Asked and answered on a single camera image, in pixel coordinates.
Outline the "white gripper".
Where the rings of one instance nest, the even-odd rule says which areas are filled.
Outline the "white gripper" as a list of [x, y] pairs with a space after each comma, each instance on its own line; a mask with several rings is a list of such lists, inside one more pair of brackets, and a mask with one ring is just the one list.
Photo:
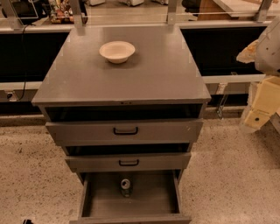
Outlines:
[[280, 107], [280, 78], [269, 76], [253, 86], [251, 110], [244, 124], [259, 130]]

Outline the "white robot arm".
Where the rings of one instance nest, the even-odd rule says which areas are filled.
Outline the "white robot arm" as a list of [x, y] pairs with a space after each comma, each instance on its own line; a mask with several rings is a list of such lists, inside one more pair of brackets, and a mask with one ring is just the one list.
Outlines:
[[243, 110], [240, 128], [245, 133], [259, 130], [280, 108], [280, 17], [277, 16], [236, 57], [265, 75], [259, 83], [249, 88], [248, 106]]

